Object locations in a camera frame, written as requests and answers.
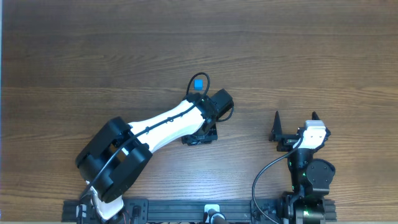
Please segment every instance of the wooden tabletop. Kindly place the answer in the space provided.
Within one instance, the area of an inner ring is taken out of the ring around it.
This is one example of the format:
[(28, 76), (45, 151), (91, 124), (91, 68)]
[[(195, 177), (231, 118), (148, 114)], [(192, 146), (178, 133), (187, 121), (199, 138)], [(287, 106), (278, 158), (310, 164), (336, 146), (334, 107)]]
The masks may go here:
[[(213, 144), (157, 151), (126, 196), (249, 200), (282, 155), (267, 140), (275, 111), (286, 133), (316, 111), (339, 220), (397, 220), (398, 2), (6, 0), (3, 14), (2, 221), (59, 221), (105, 122), (172, 109), (202, 71), (233, 117)], [(256, 192), (290, 189), (284, 161)]]

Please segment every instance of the small blue object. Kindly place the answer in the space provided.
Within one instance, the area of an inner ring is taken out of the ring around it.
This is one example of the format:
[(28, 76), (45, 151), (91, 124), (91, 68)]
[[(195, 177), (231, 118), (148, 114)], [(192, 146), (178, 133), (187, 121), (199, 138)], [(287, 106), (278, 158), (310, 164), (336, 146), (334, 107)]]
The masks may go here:
[(202, 90), (203, 89), (203, 80), (195, 80), (193, 82), (193, 89), (194, 90)]

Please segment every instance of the black cable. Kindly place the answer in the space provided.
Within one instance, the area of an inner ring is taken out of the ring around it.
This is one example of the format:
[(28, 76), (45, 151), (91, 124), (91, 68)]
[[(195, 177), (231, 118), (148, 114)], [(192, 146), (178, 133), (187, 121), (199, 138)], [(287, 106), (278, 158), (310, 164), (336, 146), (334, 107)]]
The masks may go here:
[(289, 157), (293, 152), (295, 152), (295, 151), (299, 148), (299, 146), (301, 145), (302, 142), (303, 142), (303, 137), (300, 138), (300, 141), (298, 142), (297, 146), (296, 146), (295, 148), (293, 148), (290, 152), (284, 154), (283, 156), (281, 156), (281, 157), (279, 157), (278, 159), (276, 159), (276, 160), (270, 162), (268, 165), (266, 165), (264, 168), (262, 168), (262, 170), (257, 174), (256, 178), (254, 179), (253, 185), (252, 185), (252, 187), (251, 187), (251, 198), (252, 198), (252, 200), (253, 200), (255, 206), (257, 207), (257, 209), (258, 209), (265, 217), (267, 217), (270, 221), (272, 221), (272, 222), (275, 223), (275, 224), (280, 224), (280, 222), (274, 220), (274, 219), (271, 218), (269, 215), (265, 214), (265, 213), (261, 210), (260, 206), (257, 204), (256, 196), (255, 196), (255, 194), (254, 194), (254, 190), (255, 190), (255, 188), (256, 188), (256, 183), (257, 183), (257, 181), (259, 180), (260, 176), (261, 176), (268, 168), (270, 168), (270, 167), (271, 167), (272, 165), (274, 165), (275, 163), (281, 161), (282, 159), (285, 159), (285, 158)]
[(107, 168), (107, 166), (112, 162), (112, 160), (117, 156), (117, 154), (118, 154), (125, 146), (127, 146), (127, 145), (128, 145), (130, 142), (132, 142), (133, 140), (137, 139), (140, 135), (142, 135), (142, 134), (144, 134), (144, 133), (148, 133), (150, 130), (152, 130), (152, 129), (154, 129), (154, 128), (157, 128), (157, 127), (159, 127), (159, 126), (162, 125), (162, 124), (165, 124), (165, 123), (167, 123), (167, 122), (169, 122), (169, 121), (174, 120), (175, 118), (179, 118), (179, 117), (183, 116), (184, 114), (186, 114), (186, 113), (188, 113), (189, 111), (191, 111), (192, 109), (194, 109), (194, 107), (196, 107), (196, 106), (199, 104), (199, 102), (201, 102), (201, 100), (204, 99), (204, 97), (206, 96), (206, 94), (207, 94), (207, 92), (209, 91), (209, 88), (210, 88), (210, 77), (209, 77), (209, 75), (208, 75), (207, 73), (205, 73), (205, 72), (197, 73), (196, 75), (194, 75), (194, 76), (191, 78), (191, 80), (189, 81), (189, 84), (188, 84), (187, 94), (188, 94), (189, 87), (190, 87), (190, 85), (191, 85), (193, 79), (194, 79), (195, 77), (199, 76), (199, 75), (204, 75), (204, 76), (206, 76), (206, 78), (207, 78), (206, 90), (203, 92), (202, 96), (201, 96), (198, 100), (196, 100), (196, 102), (194, 102), (194, 104), (193, 104), (191, 107), (189, 107), (188, 109), (186, 109), (185, 111), (183, 111), (183, 112), (181, 112), (181, 113), (179, 113), (179, 114), (177, 114), (177, 115), (175, 115), (175, 116), (169, 117), (169, 118), (167, 118), (167, 119), (165, 119), (165, 120), (163, 120), (163, 121), (161, 121), (161, 122), (159, 122), (159, 123), (157, 123), (157, 124), (154, 124), (154, 125), (152, 125), (151, 127), (146, 127), (146, 129), (144, 129), (144, 130), (142, 130), (141, 132), (139, 132), (139, 133), (133, 135), (133, 137), (129, 138), (127, 141), (125, 141), (123, 144), (121, 144), (121, 146), (119, 146), (118, 150), (116, 150), (116, 152), (108, 159), (108, 161), (106, 161), (105, 165), (101, 168), (101, 170), (98, 172), (98, 174), (94, 177), (94, 179), (93, 179), (92, 181), (90, 181), (90, 183), (86, 186), (86, 188), (84, 189), (84, 191), (80, 194), (80, 200), (81, 200), (82, 198), (84, 198), (84, 197), (86, 197), (87, 195), (90, 194), (90, 189), (91, 189), (91, 187), (97, 182), (97, 180), (99, 179), (99, 177), (100, 177), (100, 176), (102, 175), (102, 173), (105, 171), (105, 168)]
[(233, 113), (234, 113), (234, 106), (232, 106), (231, 112), (229, 112), (229, 115), (228, 115), (227, 118), (225, 118), (225, 119), (219, 119), (217, 122), (224, 122), (224, 121), (229, 120), (229, 119), (232, 117), (232, 114), (233, 114)]

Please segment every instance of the blue cube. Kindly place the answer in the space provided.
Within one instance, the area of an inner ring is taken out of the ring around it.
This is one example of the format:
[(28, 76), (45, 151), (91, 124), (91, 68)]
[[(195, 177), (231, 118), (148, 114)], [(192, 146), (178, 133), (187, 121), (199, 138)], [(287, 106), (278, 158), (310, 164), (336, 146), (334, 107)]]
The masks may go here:
[(202, 90), (203, 89), (203, 80), (195, 80), (193, 82), (193, 89), (194, 90)]

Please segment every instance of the wood grain surface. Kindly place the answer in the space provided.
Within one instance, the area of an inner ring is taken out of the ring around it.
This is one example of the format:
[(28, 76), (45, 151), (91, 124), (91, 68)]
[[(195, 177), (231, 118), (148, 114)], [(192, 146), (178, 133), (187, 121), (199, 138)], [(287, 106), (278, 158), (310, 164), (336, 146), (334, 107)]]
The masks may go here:
[[(59, 221), (85, 187), (74, 160), (107, 120), (176, 106), (196, 72), (225, 88), (218, 141), (156, 152), (126, 196), (245, 199), (268, 162), (274, 113), (295, 133), (316, 111), (332, 132), (341, 221), (398, 212), (398, 2), (390, 0), (5, 0), (2, 221)], [(286, 163), (258, 197), (290, 190)]]

